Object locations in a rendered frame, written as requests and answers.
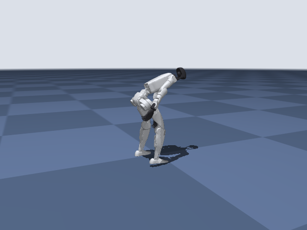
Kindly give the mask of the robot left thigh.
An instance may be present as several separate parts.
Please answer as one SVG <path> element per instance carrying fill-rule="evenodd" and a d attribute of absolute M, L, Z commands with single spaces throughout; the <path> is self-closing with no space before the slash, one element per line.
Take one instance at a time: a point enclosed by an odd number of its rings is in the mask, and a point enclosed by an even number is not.
<path fill-rule="evenodd" d="M 133 99 L 133 98 L 132 98 L 132 99 Z M 136 105 L 132 102 L 132 99 L 130 100 L 130 102 L 131 102 L 131 104 L 132 104 L 133 106 L 136 107 Z M 140 106 L 137 106 L 137 109 L 138 109 L 138 111 L 139 111 L 139 113 L 140 113 L 141 116 L 145 116 L 145 115 L 148 113 L 148 110 L 147 110 L 147 111 L 144 111 Z M 143 129 L 149 129 L 150 126 L 151 126 L 150 119 L 149 119 L 148 121 L 143 121 L 143 122 L 142 122 L 142 128 L 143 128 Z"/>

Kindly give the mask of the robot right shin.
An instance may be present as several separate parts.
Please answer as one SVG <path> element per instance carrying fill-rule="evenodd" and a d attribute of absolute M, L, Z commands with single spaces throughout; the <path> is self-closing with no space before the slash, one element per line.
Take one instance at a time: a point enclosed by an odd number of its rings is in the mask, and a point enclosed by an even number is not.
<path fill-rule="evenodd" d="M 163 128 L 159 127 L 156 130 L 156 135 L 154 136 L 154 159 L 158 160 L 159 159 L 159 155 L 164 143 L 164 139 L 165 139 L 165 131 Z"/>

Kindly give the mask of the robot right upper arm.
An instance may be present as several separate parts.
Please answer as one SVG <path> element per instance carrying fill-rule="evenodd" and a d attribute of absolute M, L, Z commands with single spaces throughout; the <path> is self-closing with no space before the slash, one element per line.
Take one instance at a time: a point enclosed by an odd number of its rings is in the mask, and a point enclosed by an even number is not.
<path fill-rule="evenodd" d="M 174 84 L 176 82 L 176 78 L 174 75 L 170 75 L 168 77 L 168 80 L 163 84 L 163 86 L 160 88 L 159 92 L 161 92 L 162 89 L 164 88 L 169 88 L 172 84 Z"/>

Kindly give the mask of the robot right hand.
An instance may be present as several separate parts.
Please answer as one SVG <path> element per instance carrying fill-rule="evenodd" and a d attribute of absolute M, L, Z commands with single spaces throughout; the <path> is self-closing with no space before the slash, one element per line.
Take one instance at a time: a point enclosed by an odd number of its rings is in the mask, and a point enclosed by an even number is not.
<path fill-rule="evenodd" d="M 155 103 L 152 104 L 151 109 L 148 111 L 148 113 L 145 116 L 141 116 L 143 121 L 148 121 L 149 119 L 152 118 L 154 111 L 156 111 Z"/>

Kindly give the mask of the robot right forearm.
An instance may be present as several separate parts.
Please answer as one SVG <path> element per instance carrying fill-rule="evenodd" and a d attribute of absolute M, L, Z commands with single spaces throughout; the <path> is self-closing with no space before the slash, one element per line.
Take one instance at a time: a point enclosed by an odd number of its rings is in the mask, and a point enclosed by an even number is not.
<path fill-rule="evenodd" d="M 158 105 L 159 105 L 161 99 L 162 99 L 166 94 L 167 94 L 167 89 L 166 89 L 166 88 L 162 89 L 161 92 L 158 92 L 156 98 L 155 98 L 154 101 L 153 101 L 153 103 L 155 103 L 155 107 L 154 107 L 155 109 L 158 108 Z"/>

